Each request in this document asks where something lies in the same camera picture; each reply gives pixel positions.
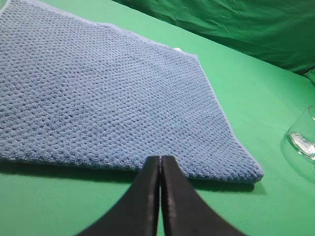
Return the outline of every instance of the towel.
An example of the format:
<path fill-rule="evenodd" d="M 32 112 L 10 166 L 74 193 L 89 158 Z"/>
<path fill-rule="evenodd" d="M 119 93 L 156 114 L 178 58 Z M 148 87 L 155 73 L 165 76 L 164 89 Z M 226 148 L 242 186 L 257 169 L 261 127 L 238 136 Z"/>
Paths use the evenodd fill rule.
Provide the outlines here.
<path fill-rule="evenodd" d="M 34 0 L 0 14 L 0 159 L 255 183 L 196 56 Z"/>

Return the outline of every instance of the glass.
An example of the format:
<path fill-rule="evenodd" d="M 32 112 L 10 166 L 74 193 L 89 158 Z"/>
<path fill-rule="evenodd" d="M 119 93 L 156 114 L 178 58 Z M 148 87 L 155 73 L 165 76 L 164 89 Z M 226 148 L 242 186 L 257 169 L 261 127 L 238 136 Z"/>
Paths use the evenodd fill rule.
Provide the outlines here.
<path fill-rule="evenodd" d="M 299 154 L 315 161 L 315 106 L 308 107 L 288 130 L 286 137 Z"/>

